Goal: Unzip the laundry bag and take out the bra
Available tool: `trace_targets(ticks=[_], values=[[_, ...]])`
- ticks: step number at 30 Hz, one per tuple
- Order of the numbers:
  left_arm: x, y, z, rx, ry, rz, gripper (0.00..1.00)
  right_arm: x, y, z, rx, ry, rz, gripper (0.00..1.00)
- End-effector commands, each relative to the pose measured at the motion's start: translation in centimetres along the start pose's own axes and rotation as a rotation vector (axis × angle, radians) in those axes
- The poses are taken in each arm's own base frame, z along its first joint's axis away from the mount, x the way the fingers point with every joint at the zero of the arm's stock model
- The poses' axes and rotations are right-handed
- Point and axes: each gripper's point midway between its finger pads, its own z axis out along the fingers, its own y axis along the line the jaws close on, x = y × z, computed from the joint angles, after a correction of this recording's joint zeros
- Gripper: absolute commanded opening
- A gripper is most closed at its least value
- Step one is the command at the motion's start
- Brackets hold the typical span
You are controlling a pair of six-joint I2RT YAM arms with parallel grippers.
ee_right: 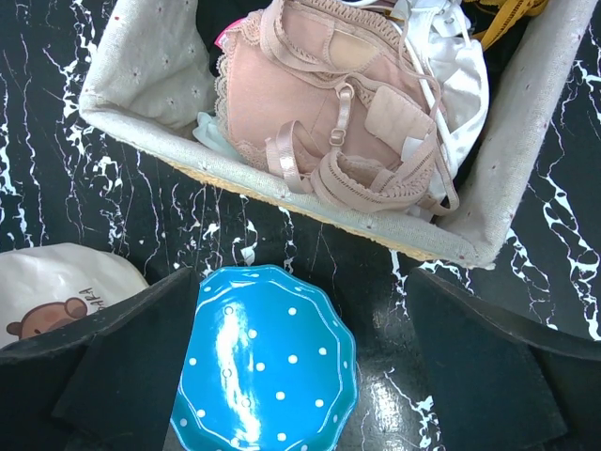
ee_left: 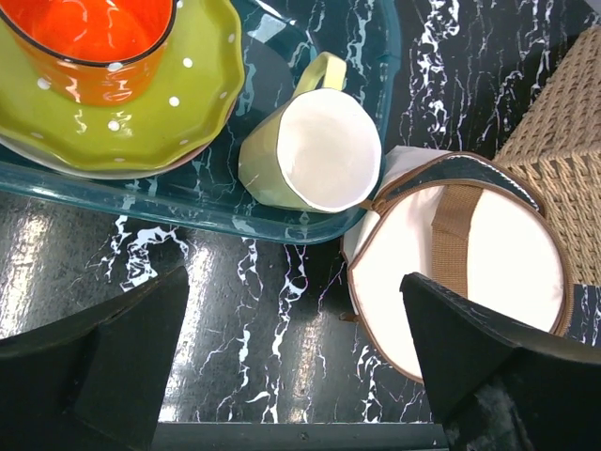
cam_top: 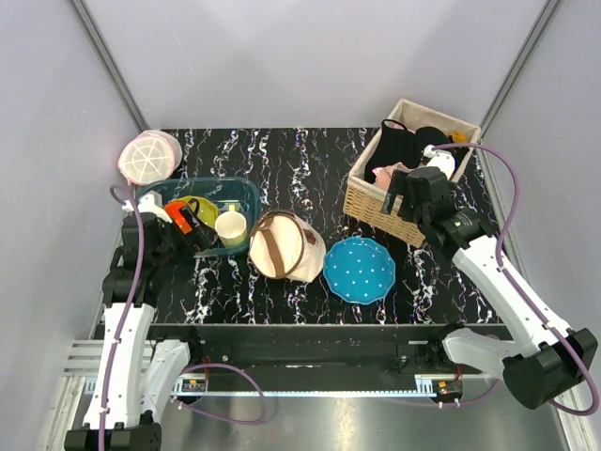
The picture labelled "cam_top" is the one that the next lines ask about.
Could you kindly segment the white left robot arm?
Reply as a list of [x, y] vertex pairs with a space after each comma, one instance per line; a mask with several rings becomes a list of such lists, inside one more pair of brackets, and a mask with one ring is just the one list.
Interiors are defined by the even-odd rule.
[[183, 214], [141, 206], [121, 227], [102, 282], [104, 339], [93, 398], [79, 428], [67, 432], [67, 450], [158, 450], [162, 414], [179, 374], [203, 359], [196, 332], [149, 331], [160, 289], [160, 269], [193, 255]]

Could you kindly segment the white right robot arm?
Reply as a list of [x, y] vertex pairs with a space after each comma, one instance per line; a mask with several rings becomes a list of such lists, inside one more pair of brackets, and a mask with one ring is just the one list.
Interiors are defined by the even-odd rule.
[[591, 331], [574, 330], [532, 290], [503, 255], [492, 225], [471, 209], [455, 206], [451, 183], [435, 166], [396, 170], [382, 211], [415, 224], [478, 287], [508, 329], [512, 341], [481, 336], [458, 326], [426, 349], [438, 372], [468, 365], [503, 381], [525, 408], [535, 410], [586, 382], [597, 411], [600, 396], [589, 372], [598, 349]]

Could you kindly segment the white mesh laundry bag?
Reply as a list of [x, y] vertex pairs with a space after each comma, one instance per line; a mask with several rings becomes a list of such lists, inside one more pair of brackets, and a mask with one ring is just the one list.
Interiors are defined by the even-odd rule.
[[182, 157], [181, 145], [174, 136], [149, 130], [124, 147], [117, 168], [129, 184], [145, 186], [169, 179], [180, 166]]

